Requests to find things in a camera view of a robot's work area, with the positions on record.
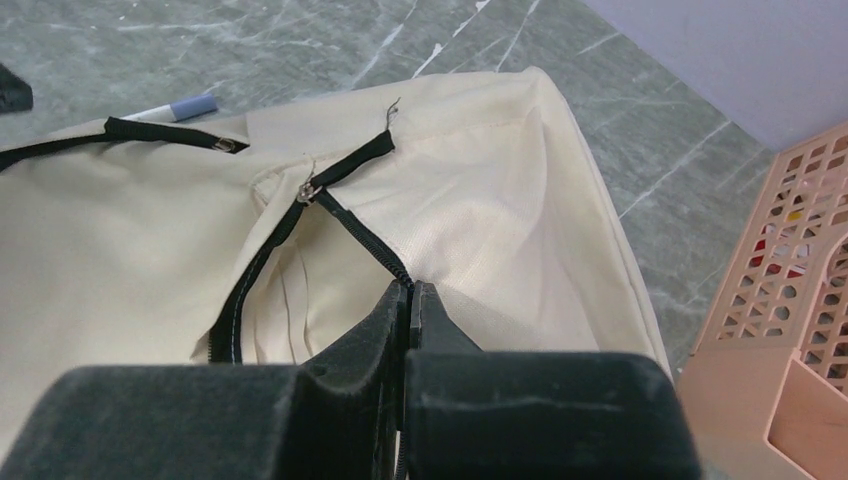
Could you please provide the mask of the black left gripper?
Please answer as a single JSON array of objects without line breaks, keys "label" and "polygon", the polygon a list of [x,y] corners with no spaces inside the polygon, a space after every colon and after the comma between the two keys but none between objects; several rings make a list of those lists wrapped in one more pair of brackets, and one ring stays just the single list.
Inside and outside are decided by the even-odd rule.
[{"label": "black left gripper", "polygon": [[0,112],[20,113],[31,111],[34,97],[31,86],[0,64]]}]

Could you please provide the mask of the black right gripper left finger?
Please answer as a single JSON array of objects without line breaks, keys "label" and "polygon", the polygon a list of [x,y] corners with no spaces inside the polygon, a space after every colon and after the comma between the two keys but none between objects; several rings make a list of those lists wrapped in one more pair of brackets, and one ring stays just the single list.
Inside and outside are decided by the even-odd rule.
[{"label": "black right gripper left finger", "polygon": [[5,479],[388,479],[410,293],[301,365],[74,369],[41,398]]}]

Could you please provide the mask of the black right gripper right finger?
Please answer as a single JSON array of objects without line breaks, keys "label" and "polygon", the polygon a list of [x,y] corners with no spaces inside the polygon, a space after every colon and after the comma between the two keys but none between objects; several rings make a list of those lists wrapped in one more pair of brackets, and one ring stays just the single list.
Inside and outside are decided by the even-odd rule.
[{"label": "black right gripper right finger", "polygon": [[672,382],[618,352],[484,351],[417,283],[405,359],[412,479],[698,479]]}]

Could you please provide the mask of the blue capped pen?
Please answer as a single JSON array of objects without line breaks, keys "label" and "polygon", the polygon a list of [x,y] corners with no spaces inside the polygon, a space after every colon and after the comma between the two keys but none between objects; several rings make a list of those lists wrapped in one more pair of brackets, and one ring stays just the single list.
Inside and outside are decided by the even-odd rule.
[{"label": "blue capped pen", "polygon": [[123,119],[143,122],[179,123],[216,112],[217,110],[218,105],[215,97],[209,93],[204,93],[125,115]]}]

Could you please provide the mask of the beige canvas backpack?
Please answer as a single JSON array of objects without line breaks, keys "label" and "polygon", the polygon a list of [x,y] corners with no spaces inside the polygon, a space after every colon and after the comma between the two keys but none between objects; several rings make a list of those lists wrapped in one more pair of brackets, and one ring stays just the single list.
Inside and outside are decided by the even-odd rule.
[{"label": "beige canvas backpack", "polygon": [[1,448],[62,374],[302,363],[401,276],[486,350],[666,350],[542,70],[431,75],[1,152]]}]

